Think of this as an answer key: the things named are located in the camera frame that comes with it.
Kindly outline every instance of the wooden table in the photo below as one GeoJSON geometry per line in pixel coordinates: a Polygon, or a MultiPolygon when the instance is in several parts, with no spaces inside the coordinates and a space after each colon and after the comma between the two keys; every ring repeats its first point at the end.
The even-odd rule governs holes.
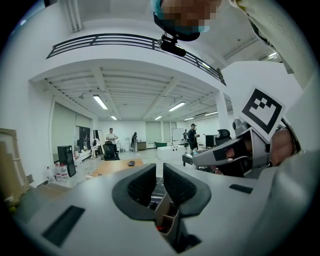
{"type": "Polygon", "coordinates": [[[93,173],[91,173],[89,176],[91,177],[97,177],[99,175],[106,175],[106,174],[112,174],[118,171],[122,171],[125,169],[132,168],[133,166],[129,166],[128,163],[130,161],[135,161],[135,167],[136,166],[143,166],[144,163],[142,162],[141,158],[138,159],[126,159],[126,160],[115,160],[115,161],[103,161],[100,166],[95,169],[93,173]]]}

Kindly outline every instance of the whiteboard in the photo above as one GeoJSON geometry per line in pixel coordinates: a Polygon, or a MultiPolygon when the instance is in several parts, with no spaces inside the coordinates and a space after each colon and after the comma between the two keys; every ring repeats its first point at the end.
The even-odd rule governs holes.
{"type": "Polygon", "coordinates": [[[178,141],[184,139],[184,129],[183,128],[176,128],[172,129],[172,140],[178,141]]]}

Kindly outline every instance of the black shirt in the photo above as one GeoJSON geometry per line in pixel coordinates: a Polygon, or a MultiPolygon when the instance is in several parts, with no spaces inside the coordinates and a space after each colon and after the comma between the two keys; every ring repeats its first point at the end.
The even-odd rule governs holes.
{"type": "Polygon", "coordinates": [[[197,142],[197,137],[196,137],[196,130],[192,130],[190,129],[189,132],[188,132],[188,138],[189,138],[189,141],[194,144],[197,142]]]}

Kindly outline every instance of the man in black clothing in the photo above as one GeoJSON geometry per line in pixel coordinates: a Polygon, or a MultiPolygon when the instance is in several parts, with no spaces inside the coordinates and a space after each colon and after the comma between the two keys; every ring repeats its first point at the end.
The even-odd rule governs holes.
{"type": "Polygon", "coordinates": [[[191,153],[195,150],[198,152],[198,142],[197,138],[200,137],[200,134],[197,134],[196,132],[196,125],[193,123],[191,124],[191,129],[188,132],[188,138],[189,138],[189,145],[191,153]]]}

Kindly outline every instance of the black metal railing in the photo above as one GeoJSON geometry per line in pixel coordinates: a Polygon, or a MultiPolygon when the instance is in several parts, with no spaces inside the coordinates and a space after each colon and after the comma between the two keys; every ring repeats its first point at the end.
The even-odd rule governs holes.
{"type": "Polygon", "coordinates": [[[121,45],[121,46],[134,46],[142,47],[150,50],[155,50],[162,52],[164,54],[172,55],[176,58],[179,58],[185,62],[188,62],[199,69],[207,72],[224,85],[226,85],[222,73],[219,69],[214,69],[212,66],[206,64],[197,56],[193,55],[190,52],[186,52],[184,57],[173,55],[166,51],[163,51],[158,46],[158,40],[136,34],[121,34],[121,33],[106,33],[106,34],[92,34],[85,35],[77,38],[73,38],[61,43],[58,43],[52,47],[52,51],[49,53],[48,58],[56,56],[58,54],[65,53],[78,48],[90,47],[90,46],[105,46],[105,45],[121,45]]]}

